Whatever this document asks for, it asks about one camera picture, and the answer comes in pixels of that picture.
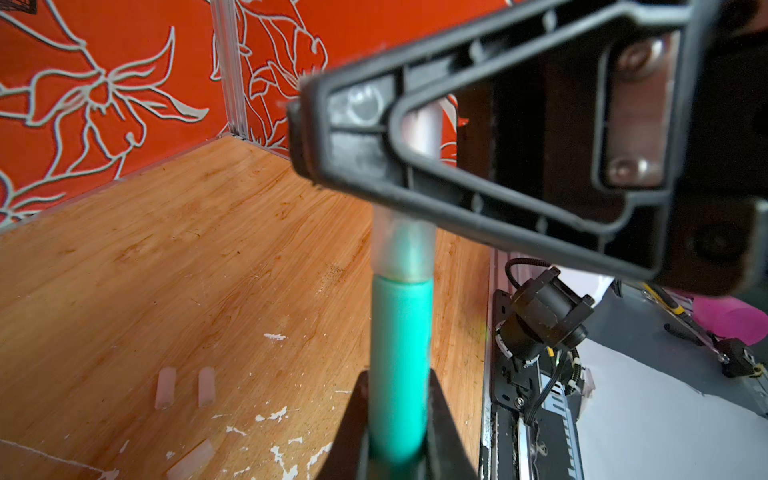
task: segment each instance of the wooden floor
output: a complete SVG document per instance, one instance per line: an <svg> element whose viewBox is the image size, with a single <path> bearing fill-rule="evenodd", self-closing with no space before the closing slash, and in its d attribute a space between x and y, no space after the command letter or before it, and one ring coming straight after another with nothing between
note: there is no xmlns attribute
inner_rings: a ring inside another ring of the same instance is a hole
<svg viewBox="0 0 768 480"><path fill-rule="evenodd" d="M163 478L204 439L194 478L316 475L368 363L370 210L225 137L0 236L0 478ZM488 258L439 232L432 364L475 464Z"/></svg>

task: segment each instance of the turquoise cylinder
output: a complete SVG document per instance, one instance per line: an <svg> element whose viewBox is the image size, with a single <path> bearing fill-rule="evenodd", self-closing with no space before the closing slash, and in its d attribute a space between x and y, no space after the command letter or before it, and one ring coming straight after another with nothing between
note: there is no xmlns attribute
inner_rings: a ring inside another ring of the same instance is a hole
<svg viewBox="0 0 768 480"><path fill-rule="evenodd" d="M421 454L427 425L432 279L400 283L374 275L369 431L372 458L397 471Z"/></svg>

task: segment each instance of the metal bolt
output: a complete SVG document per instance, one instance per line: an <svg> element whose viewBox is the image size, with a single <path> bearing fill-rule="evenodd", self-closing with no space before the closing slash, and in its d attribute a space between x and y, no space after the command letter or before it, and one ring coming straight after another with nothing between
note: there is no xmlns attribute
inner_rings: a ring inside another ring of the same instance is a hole
<svg viewBox="0 0 768 480"><path fill-rule="evenodd" d="M626 80L637 80L656 71L664 56L661 38L646 38L626 47L616 59L616 72Z"/></svg>
<svg viewBox="0 0 768 480"><path fill-rule="evenodd" d="M608 182L618 187L640 185L647 173L648 161L642 157L624 155L608 164Z"/></svg>

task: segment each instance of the teal marker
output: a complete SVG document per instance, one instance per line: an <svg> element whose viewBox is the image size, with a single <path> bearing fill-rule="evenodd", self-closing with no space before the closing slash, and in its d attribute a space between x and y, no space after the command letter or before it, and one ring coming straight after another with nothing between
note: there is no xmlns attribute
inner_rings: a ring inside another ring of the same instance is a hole
<svg viewBox="0 0 768 480"><path fill-rule="evenodd" d="M438 158L442 108L430 104L403 121L415 150ZM408 475L421 458L427 426L435 225L374 206L371 246L371 367L368 424L378 476Z"/></svg>

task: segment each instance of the gray surface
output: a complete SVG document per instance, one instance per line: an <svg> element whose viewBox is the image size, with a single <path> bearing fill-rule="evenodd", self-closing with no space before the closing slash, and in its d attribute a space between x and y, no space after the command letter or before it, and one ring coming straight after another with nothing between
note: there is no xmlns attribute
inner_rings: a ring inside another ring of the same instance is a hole
<svg viewBox="0 0 768 480"><path fill-rule="evenodd" d="M589 339L673 376L702 393L717 395L761 414L743 383L722 374L710 350L664 331L665 323L674 322L670 314L637 290L627 286L623 290L623 298L610 290L606 292L584 322Z"/></svg>

